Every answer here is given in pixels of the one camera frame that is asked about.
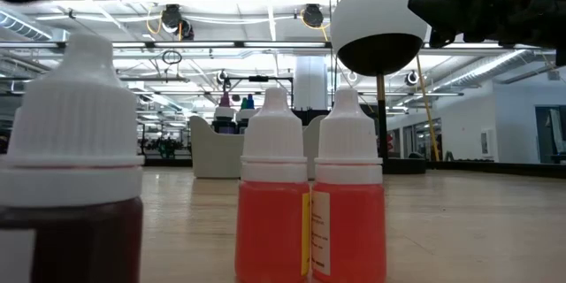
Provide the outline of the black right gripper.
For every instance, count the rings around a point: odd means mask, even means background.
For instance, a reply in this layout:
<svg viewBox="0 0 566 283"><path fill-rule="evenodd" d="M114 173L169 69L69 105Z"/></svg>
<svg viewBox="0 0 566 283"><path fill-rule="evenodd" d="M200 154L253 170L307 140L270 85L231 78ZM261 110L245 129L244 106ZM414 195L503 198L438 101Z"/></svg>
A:
<svg viewBox="0 0 566 283"><path fill-rule="evenodd" d="M565 0L409 0L408 8L431 27L431 47L441 49L463 34L465 41L497 41L554 49L556 64L565 65Z"/></svg>

